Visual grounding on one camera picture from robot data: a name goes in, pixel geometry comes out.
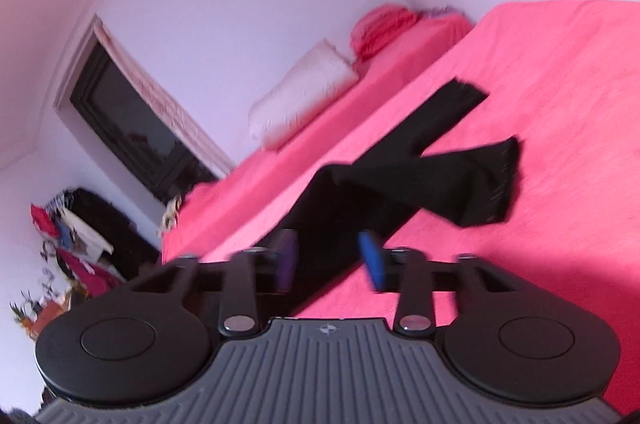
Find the white pillow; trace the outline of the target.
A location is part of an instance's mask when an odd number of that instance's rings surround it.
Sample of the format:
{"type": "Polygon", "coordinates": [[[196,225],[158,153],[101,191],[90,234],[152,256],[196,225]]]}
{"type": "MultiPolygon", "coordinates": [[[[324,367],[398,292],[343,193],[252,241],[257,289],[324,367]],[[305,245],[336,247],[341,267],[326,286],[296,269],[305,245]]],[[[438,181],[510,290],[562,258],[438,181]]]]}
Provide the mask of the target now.
{"type": "Polygon", "coordinates": [[[248,132],[267,151],[281,148],[359,81],[350,61],[324,39],[248,111],[248,132]]]}

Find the near bed pink cover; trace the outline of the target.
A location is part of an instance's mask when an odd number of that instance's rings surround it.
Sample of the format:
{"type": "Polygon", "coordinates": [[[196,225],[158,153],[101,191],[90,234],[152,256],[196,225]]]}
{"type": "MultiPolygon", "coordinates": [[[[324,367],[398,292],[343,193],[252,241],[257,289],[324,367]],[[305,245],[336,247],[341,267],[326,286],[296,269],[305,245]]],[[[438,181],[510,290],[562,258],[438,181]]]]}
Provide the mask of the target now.
{"type": "Polygon", "coordinates": [[[639,405],[639,7],[620,1],[506,3],[322,157],[357,159],[452,78],[486,100],[437,153],[521,140],[507,222],[460,229],[419,212],[390,239],[448,261],[486,257],[597,314],[622,358],[606,398],[639,405]]]}

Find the light patterned curtain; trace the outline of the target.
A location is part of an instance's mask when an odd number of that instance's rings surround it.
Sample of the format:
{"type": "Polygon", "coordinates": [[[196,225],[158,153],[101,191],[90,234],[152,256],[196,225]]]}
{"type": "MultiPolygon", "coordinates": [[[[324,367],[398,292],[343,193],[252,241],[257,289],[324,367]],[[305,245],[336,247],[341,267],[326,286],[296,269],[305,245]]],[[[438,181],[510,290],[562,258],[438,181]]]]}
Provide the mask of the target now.
{"type": "Polygon", "coordinates": [[[235,168],[231,158],[208,136],[189,112],[127,52],[99,16],[93,17],[91,29],[116,67],[157,118],[209,170],[221,176],[229,175],[235,168]]]}

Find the folded pink blanket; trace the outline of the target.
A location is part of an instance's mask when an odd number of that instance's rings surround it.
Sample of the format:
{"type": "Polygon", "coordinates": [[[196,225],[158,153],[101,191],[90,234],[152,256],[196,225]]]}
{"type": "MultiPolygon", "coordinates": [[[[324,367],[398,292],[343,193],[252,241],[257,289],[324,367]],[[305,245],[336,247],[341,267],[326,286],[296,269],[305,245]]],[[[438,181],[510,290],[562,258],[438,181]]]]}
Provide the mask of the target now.
{"type": "Polygon", "coordinates": [[[420,13],[400,4],[387,3],[375,7],[352,28],[350,48],[358,59],[367,60],[412,28],[420,19],[420,13]]]}

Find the bed pink cover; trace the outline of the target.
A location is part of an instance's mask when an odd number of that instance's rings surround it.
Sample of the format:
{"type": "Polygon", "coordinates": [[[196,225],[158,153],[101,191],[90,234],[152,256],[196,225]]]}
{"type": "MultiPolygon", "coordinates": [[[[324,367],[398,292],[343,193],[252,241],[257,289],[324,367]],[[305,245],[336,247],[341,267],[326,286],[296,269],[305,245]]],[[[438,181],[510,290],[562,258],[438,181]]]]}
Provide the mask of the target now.
{"type": "Polygon", "coordinates": [[[622,358],[606,398],[639,405],[639,7],[620,1],[506,3],[322,157],[357,159],[452,78],[486,100],[437,153],[521,140],[507,222],[460,229],[419,212],[390,239],[448,261],[486,257],[597,314],[622,358]]]}
{"type": "Polygon", "coordinates": [[[204,256],[235,233],[388,99],[472,30],[460,13],[423,18],[363,62],[361,80],[276,151],[258,150],[217,183],[184,198],[160,257],[204,256]]]}

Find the beige cloth on bed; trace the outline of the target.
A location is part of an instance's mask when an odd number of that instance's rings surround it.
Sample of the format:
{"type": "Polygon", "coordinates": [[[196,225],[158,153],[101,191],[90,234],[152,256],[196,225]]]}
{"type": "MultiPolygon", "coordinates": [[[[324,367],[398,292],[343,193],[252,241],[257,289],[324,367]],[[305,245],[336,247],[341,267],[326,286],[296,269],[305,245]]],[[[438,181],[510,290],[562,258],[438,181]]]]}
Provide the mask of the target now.
{"type": "Polygon", "coordinates": [[[163,236],[177,226],[180,207],[182,206],[182,196],[175,196],[170,199],[165,207],[160,225],[158,226],[158,234],[163,236]]]}

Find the dark window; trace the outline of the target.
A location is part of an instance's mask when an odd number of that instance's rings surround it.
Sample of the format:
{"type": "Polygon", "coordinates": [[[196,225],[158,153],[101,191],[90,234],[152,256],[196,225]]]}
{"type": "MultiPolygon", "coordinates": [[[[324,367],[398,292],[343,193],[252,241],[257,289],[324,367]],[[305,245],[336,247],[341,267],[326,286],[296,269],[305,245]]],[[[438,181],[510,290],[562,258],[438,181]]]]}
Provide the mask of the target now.
{"type": "Polygon", "coordinates": [[[160,121],[98,42],[70,103],[102,143],[161,203],[219,177],[160,121]]]}

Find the wooden shelf with items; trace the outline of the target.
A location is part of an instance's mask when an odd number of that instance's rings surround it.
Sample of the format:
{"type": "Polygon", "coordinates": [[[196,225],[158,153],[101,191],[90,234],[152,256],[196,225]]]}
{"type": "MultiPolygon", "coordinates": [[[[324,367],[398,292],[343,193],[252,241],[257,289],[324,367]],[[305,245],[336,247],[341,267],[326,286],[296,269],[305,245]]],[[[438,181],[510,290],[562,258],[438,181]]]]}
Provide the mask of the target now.
{"type": "Polygon", "coordinates": [[[54,319],[70,310],[73,291],[66,290],[61,295],[43,297],[37,303],[10,304],[14,321],[26,332],[31,340],[37,340],[44,328],[54,319]]]}

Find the pile of hanging clothes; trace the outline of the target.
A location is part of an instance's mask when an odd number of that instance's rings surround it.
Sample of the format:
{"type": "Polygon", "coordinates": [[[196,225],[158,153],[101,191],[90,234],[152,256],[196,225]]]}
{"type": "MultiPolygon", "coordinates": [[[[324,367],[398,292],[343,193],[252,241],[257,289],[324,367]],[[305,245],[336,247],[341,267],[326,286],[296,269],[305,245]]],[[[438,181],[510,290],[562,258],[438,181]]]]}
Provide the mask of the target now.
{"type": "Polygon", "coordinates": [[[40,255],[89,296],[102,295],[137,278],[160,261],[160,252],[134,221],[91,190],[65,189],[40,207],[29,207],[43,236],[40,255]]]}

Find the black pants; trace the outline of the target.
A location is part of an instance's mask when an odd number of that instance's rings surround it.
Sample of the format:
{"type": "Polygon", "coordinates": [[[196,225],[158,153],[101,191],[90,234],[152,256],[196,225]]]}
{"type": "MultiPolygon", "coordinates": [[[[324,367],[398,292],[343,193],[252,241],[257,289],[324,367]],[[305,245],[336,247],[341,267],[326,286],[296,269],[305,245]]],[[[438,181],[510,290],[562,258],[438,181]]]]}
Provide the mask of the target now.
{"type": "Polygon", "coordinates": [[[286,231],[297,237],[292,288],[262,296],[264,319],[293,316],[350,274],[360,261],[358,236],[387,240],[417,211],[462,228],[501,223],[510,210],[520,142],[425,155],[487,95],[452,79],[353,163],[314,173],[293,206],[260,241],[273,247],[286,231]]]}

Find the far bed pink cover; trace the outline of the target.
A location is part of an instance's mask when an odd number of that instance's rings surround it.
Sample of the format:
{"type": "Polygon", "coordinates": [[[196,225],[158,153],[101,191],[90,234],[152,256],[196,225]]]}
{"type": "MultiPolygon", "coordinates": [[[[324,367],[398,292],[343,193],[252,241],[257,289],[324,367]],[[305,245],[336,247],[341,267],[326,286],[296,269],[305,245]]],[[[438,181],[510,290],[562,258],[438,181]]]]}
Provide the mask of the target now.
{"type": "Polygon", "coordinates": [[[472,30],[460,13],[423,18],[363,62],[361,80],[276,151],[258,150],[217,183],[184,198],[160,257],[204,256],[235,233],[388,99],[472,30]]]}

